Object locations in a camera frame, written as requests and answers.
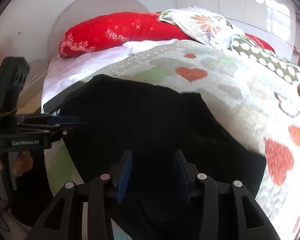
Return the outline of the black pants with white logo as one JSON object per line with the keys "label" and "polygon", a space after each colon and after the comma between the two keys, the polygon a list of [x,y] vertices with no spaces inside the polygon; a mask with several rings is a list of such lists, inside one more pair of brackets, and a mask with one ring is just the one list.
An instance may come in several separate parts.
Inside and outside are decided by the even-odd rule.
{"label": "black pants with white logo", "polygon": [[85,182],[131,151],[127,193],[111,215],[133,239],[198,239],[211,219],[203,200],[211,192],[190,192],[177,151],[215,182],[239,180],[252,194],[260,187],[265,158],[237,142],[198,93],[98,75],[66,97],[60,114],[83,123],[64,142]]}

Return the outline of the black phone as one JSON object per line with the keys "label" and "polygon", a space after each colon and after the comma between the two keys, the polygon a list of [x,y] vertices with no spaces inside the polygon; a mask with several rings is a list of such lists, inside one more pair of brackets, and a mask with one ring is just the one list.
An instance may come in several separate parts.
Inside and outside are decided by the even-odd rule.
{"label": "black phone", "polygon": [[74,83],[73,85],[69,86],[68,88],[66,88],[65,90],[63,90],[62,92],[60,92],[59,94],[57,94],[56,96],[54,96],[52,99],[50,99],[47,103],[45,103],[43,105],[44,113],[53,114],[53,113],[57,112],[60,109],[64,99],[70,93],[78,90],[83,85],[84,85],[84,82],[78,81],[78,82]]}

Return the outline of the pink bed sheet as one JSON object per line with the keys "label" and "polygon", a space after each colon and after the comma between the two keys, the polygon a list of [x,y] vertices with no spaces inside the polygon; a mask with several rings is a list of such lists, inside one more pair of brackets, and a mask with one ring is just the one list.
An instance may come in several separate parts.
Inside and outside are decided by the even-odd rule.
{"label": "pink bed sheet", "polygon": [[120,62],[136,53],[156,46],[173,44],[177,41],[175,38],[167,41],[130,41],[118,47],[85,53],[79,57],[64,59],[57,56],[50,62],[48,67],[41,104],[46,104],[70,85],[89,77],[108,65]]}

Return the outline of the patchwork heart quilt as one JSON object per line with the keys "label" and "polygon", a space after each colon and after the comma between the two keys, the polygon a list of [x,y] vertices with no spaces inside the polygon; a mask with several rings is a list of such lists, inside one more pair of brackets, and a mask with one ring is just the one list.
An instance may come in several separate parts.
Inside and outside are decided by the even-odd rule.
{"label": "patchwork heart quilt", "polygon": [[275,72],[232,51],[177,41],[136,53],[97,74],[199,93],[215,119],[267,160],[256,200],[281,239],[300,230],[300,96]]}

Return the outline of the long red bolster pillow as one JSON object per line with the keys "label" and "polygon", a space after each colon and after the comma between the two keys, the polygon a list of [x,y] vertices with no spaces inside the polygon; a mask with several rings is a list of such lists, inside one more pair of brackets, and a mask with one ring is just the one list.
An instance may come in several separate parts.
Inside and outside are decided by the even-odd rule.
{"label": "long red bolster pillow", "polygon": [[159,20],[161,12],[116,12],[69,28],[59,44],[62,58],[78,57],[129,41],[194,40],[176,25]]}

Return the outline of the beige rounded headboard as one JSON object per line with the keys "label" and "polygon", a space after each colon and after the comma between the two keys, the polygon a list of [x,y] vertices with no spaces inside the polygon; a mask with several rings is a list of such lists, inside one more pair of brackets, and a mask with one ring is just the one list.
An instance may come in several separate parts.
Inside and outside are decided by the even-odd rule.
{"label": "beige rounded headboard", "polygon": [[24,55],[30,64],[30,75],[21,92],[18,107],[25,105],[42,91],[44,78],[50,61],[58,55],[59,43],[63,34],[70,27],[100,15],[115,12],[147,12],[147,8],[138,0],[75,0],[68,5],[49,26],[46,38],[40,38],[43,48],[39,49],[42,56],[35,56],[30,60],[29,55]]}

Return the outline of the green white dotted pillow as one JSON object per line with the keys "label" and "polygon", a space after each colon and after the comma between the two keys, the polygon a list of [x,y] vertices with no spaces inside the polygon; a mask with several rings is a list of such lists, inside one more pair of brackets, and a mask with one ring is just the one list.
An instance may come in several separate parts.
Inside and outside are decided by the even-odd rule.
{"label": "green white dotted pillow", "polygon": [[234,35],[230,48],[242,57],[249,58],[275,72],[286,82],[300,87],[300,67],[288,60],[279,58],[273,51],[259,46],[244,35]]}

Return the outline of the floral white pillow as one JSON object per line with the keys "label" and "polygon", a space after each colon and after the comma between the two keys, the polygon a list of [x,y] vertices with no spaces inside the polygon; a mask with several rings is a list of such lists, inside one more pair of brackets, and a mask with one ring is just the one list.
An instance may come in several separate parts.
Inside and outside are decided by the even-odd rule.
{"label": "floral white pillow", "polygon": [[225,50],[230,47],[234,35],[244,35],[244,31],[220,14],[199,7],[168,9],[160,13],[159,20],[178,26],[192,39]]}

